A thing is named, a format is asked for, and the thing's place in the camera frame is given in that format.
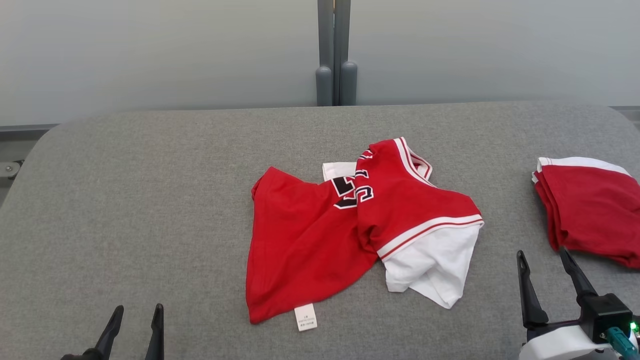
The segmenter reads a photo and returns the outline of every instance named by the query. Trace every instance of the printed number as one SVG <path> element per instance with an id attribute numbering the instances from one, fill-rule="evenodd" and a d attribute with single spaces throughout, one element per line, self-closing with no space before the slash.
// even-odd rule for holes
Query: printed number
<path id="1" fill-rule="evenodd" d="M 367 149 L 365 150 L 362 155 L 360 155 L 359 159 L 373 159 L 373 152 L 371 152 L 371 150 Z"/>
<path id="2" fill-rule="evenodd" d="M 368 178 L 369 173 L 366 170 L 359 170 L 355 176 Z M 354 177 L 351 176 L 336 177 L 331 180 L 338 196 L 342 197 L 333 206 L 339 209 L 355 208 L 358 205 L 358 201 L 363 202 L 373 198 L 373 188 L 371 186 L 365 185 L 355 188 L 353 180 Z"/>

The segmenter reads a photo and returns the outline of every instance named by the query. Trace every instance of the clothing pile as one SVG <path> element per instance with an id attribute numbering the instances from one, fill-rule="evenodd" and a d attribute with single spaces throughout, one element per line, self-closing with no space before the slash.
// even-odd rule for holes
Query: clothing pile
<path id="1" fill-rule="evenodd" d="M 389 291 L 411 288 L 447 309 L 460 299 L 484 224 L 470 197 L 431 184 L 431 165 L 404 138 L 323 172 L 315 184 L 272 167 L 252 189 L 251 323 L 331 297 L 378 258 Z"/>
<path id="2" fill-rule="evenodd" d="M 640 185 L 624 168 L 591 158 L 538 158 L 532 180 L 554 250 L 640 268 Z"/>

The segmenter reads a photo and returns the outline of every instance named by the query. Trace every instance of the white jersey trim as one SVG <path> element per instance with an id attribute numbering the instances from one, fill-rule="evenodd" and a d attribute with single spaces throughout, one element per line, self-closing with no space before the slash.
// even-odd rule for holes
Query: white jersey trim
<path id="1" fill-rule="evenodd" d="M 387 259 L 391 258 L 393 253 L 411 245 L 421 236 L 432 233 L 433 231 L 436 231 L 443 227 L 468 227 L 477 224 L 484 224 L 484 221 L 482 220 L 480 214 L 461 218 L 433 218 L 396 236 L 393 240 L 391 240 L 385 246 L 380 248 L 380 250 L 378 250 L 378 256 L 380 257 L 382 262 L 384 262 Z"/>
<path id="2" fill-rule="evenodd" d="M 416 155 L 409 148 L 409 146 L 407 146 L 406 140 L 403 137 L 394 139 L 394 142 L 396 143 L 398 154 L 400 155 L 400 160 L 402 161 L 402 164 L 404 165 L 404 169 L 407 171 L 407 173 L 409 173 L 409 175 L 413 176 L 420 182 L 427 184 L 429 186 L 435 187 L 433 184 L 429 182 L 429 177 L 431 176 L 431 171 L 433 170 L 433 167 L 431 167 L 431 165 L 425 159 Z M 419 165 L 418 166 L 419 169 L 424 168 L 425 170 L 419 172 L 418 169 L 416 169 L 413 166 L 414 163 L 417 163 Z"/>
<path id="3" fill-rule="evenodd" d="M 619 172 L 621 174 L 629 175 L 629 173 L 623 168 L 617 165 L 613 165 L 606 161 L 592 159 L 592 158 L 581 158 L 581 157 L 573 157 L 573 158 L 563 158 L 563 159 L 551 159 L 551 158 L 538 158 L 538 172 L 542 172 L 543 167 L 547 165 L 557 165 L 557 166 L 565 166 L 565 167 L 593 167 L 593 168 L 601 168 L 602 170 L 609 170 L 614 172 Z"/>

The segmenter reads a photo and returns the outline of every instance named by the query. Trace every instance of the white fabric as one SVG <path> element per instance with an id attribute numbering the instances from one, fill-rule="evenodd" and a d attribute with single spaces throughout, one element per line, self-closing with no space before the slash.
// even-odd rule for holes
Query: white fabric
<path id="1" fill-rule="evenodd" d="M 356 163 L 324 163 L 322 164 L 322 176 L 325 181 L 336 177 L 353 176 L 356 172 Z"/>
<path id="2" fill-rule="evenodd" d="M 387 289 L 411 288 L 450 309 L 462 297 L 471 255 L 484 222 L 443 227 L 421 236 L 385 261 Z"/>
<path id="3" fill-rule="evenodd" d="M 551 159 L 551 158 L 538 158 L 538 172 L 542 171 L 542 167 L 546 165 L 557 165 L 557 166 L 566 166 L 566 167 L 594 167 L 601 168 L 603 170 L 610 170 L 619 172 L 621 174 L 629 175 L 629 173 L 623 168 L 617 165 L 613 165 L 606 161 L 592 159 L 592 158 L 581 158 L 581 157 L 573 157 L 573 158 L 563 158 L 563 159 Z"/>

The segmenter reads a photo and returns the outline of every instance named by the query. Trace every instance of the gray upholstered surface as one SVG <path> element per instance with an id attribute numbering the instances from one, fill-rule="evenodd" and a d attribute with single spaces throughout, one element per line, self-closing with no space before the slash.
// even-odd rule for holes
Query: gray upholstered surface
<path id="1" fill-rule="evenodd" d="M 250 325 L 244 303 L 250 189 L 276 166 L 320 182 L 324 161 L 405 136 L 433 182 L 483 212 L 464 297 L 445 310 L 389 293 L 377 264 L 316 304 Z M 640 177 L 640 133 L 614 110 L 554 102 L 124 113 L 60 125 L 0 209 L 0 359 L 93 345 L 125 306 L 113 359 L 141 359 L 156 302 L 167 359 L 515 358 L 525 340 L 515 253 L 551 320 L 576 318 L 569 277 L 531 184 L 537 156 L 590 156 Z M 640 274 L 577 256 L 595 288 L 640 312 Z"/>

